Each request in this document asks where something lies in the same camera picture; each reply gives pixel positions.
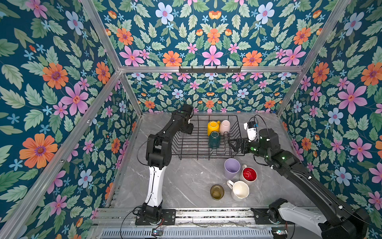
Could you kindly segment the dark green mug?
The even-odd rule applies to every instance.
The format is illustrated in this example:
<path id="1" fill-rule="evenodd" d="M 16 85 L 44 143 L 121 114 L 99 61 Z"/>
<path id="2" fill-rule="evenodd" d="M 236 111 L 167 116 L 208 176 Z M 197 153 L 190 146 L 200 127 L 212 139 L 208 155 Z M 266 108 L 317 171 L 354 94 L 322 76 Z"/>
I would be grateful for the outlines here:
<path id="1" fill-rule="evenodd" d="M 212 131 L 209 136 L 209 148 L 218 149 L 220 147 L 221 135 L 217 131 Z"/>

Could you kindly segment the pale pink mug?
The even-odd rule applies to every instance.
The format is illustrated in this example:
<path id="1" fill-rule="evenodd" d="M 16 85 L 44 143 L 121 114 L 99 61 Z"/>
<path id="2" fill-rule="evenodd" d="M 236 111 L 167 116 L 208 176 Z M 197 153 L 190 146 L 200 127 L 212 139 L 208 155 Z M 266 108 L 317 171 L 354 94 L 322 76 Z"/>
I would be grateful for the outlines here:
<path id="1" fill-rule="evenodd" d="M 219 126 L 219 133 L 220 133 L 221 135 L 224 135 L 225 133 L 229 133 L 229 132 L 230 132 L 230 129 L 231 129 L 230 121 L 228 121 L 228 120 L 223 120 L 223 121 L 220 123 L 220 126 Z"/>

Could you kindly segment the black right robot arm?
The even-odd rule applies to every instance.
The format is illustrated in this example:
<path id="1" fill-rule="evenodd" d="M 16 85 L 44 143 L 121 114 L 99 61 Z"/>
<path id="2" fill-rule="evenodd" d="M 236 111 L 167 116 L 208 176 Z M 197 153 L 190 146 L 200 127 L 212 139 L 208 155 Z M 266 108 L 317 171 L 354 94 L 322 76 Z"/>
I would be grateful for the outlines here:
<path id="1" fill-rule="evenodd" d="M 279 198 L 269 205 L 267 211 L 271 223 L 292 222 L 322 239 L 365 238 L 369 214 L 363 209 L 353 209 L 330 192 L 307 171 L 297 156 L 281 148 L 274 130 L 261 129 L 253 141 L 248 138 L 230 139 L 229 145 L 234 152 L 264 158 L 265 166 L 293 183 L 319 210 L 319 213 L 314 213 Z"/>

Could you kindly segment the yellow mug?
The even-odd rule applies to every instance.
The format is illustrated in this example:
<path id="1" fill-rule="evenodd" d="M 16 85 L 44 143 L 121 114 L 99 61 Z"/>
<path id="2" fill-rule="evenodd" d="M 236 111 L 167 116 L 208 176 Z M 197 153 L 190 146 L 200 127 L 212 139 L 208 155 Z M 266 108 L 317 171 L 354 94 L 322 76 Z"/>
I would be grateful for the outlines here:
<path id="1" fill-rule="evenodd" d="M 210 121 L 208 123 L 208 136 L 211 135 L 212 132 L 219 132 L 220 129 L 220 121 Z"/>

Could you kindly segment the olive glass cup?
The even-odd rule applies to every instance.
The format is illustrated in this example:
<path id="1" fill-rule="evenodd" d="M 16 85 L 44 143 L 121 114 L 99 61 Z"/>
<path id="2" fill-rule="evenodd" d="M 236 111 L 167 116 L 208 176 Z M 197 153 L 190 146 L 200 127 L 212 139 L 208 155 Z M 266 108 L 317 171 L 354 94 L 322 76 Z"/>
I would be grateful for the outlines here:
<path id="1" fill-rule="evenodd" d="M 213 185 L 210 189 L 210 195 L 214 200 L 220 200 L 224 197 L 225 191 L 221 185 Z"/>

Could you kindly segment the lilac cup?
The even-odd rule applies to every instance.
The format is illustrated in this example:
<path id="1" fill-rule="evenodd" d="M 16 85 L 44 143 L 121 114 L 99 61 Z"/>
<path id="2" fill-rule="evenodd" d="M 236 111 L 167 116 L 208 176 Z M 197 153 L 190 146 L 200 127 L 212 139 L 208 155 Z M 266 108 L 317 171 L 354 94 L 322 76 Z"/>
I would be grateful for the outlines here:
<path id="1" fill-rule="evenodd" d="M 224 176 L 227 179 L 233 179 L 240 169 L 240 162 L 234 158 L 229 158 L 224 162 Z"/>

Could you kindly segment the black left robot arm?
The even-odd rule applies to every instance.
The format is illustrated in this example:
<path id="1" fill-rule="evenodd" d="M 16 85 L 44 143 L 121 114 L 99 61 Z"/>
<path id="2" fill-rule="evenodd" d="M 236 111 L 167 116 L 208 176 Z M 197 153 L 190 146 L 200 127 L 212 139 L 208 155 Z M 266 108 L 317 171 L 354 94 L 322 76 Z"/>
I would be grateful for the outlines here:
<path id="1" fill-rule="evenodd" d="M 147 197 L 139 207 L 135 225 L 175 223 L 175 220 L 168 218 L 167 215 L 174 216 L 176 210 L 163 210 L 163 181 L 172 159 L 173 138 L 179 131 L 186 134 L 193 132 L 194 125 L 190 123 L 193 115 L 193 107 L 184 104 L 179 110 L 171 113 L 170 120 L 159 132 L 148 136 L 145 154 L 147 162 L 143 165 L 149 167 L 149 187 Z"/>

